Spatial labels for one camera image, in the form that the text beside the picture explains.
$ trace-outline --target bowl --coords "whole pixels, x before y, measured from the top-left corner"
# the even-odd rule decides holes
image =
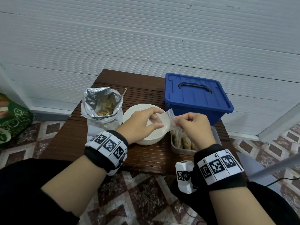
[[[123,114],[123,123],[126,122],[134,112],[136,112],[138,110],[145,110],[145,109],[148,109],[150,107],[159,108],[158,106],[151,105],[151,104],[145,104],[145,103],[138,104],[138,105],[130,107]],[[164,120],[163,117],[160,116],[160,114],[157,114],[157,115],[159,116],[159,118],[162,120],[163,123],[168,122],[168,121],[170,122],[170,120]],[[151,124],[152,124],[152,122],[150,120],[148,120],[147,126],[151,125]],[[166,135],[164,133],[164,131],[165,131],[164,128],[156,129],[148,137],[144,138],[143,140],[138,141],[137,144],[139,144],[139,145],[152,145],[152,144],[155,144],[155,143],[159,142]]]

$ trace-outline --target green bag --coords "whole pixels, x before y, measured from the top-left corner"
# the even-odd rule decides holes
[[[33,121],[28,109],[0,93],[0,148],[23,132]]]

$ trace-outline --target white wall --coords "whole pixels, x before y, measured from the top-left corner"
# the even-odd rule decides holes
[[[300,0],[0,0],[0,61],[33,106],[73,110],[103,68],[219,80],[227,131],[300,102]]]

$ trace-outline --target right hand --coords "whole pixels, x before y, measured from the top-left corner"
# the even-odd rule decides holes
[[[175,117],[188,138],[195,144],[196,151],[205,149],[216,143],[209,120],[206,115],[198,113],[186,113]]]

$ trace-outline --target forearm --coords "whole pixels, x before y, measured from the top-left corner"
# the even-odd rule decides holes
[[[107,172],[85,155],[60,172],[41,189],[67,212],[80,216]]]
[[[219,225],[273,225],[262,206],[247,187],[209,192]]]

